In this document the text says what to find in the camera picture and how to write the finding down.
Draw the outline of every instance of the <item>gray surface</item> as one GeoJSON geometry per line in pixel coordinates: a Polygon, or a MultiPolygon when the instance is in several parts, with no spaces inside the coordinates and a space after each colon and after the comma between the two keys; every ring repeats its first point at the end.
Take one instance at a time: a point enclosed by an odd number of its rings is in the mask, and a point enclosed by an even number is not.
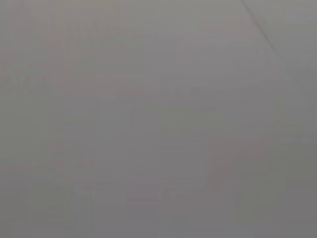
{"type": "Polygon", "coordinates": [[[314,54],[240,1],[4,0],[0,36],[2,237],[316,236],[314,54]]]}

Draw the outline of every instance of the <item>plain background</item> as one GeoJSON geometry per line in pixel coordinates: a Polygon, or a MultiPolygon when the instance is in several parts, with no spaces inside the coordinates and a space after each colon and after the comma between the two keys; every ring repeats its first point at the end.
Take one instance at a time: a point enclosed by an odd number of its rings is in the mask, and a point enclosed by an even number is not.
{"type": "Polygon", "coordinates": [[[1,1],[1,235],[315,237],[315,3],[288,2],[248,2],[276,55],[236,0],[1,1]]]}

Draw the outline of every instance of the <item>gray wall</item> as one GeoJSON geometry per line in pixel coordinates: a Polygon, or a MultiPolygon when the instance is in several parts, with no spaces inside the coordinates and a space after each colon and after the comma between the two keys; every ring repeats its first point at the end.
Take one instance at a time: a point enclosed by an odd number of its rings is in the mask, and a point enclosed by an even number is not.
{"type": "Polygon", "coordinates": [[[1,235],[315,237],[314,35],[250,1],[277,54],[236,0],[1,1],[1,235]]]}

